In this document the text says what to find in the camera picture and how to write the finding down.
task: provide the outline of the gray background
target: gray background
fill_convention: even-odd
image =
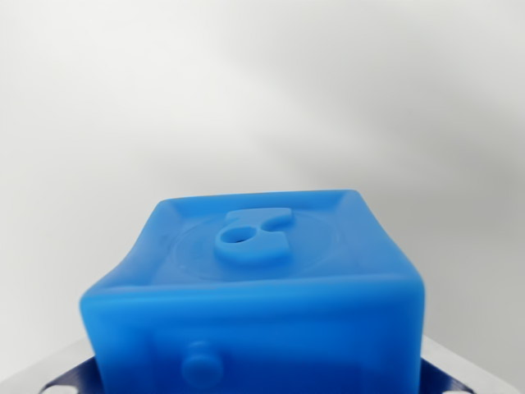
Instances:
[[[165,198],[355,188],[525,389],[522,2],[0,0],[0,379]]]

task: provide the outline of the cube top face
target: cube top face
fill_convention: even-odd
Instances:
[[[386,274],[415,271],[355,191],[219,195],[162,201],[94,290]]]

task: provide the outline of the blue rubber object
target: blue rubber object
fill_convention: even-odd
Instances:
[[[422,279],[356,191],[169,199],[80,302],[106,394],[416,394]]]

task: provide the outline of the blue silicone cube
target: blue silicone cube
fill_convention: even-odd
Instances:
[[[423,306],[352,190],[162,201],[81,300],[106,394],[417,394]]]

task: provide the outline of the embossed symbol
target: embossed symbol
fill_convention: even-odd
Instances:
[[[290,208],[253,208],[231,211],[215,238],[215,251],[224,260],[245,265],[279,263],[291,255],[283,231],[276,226],[292,221]]]

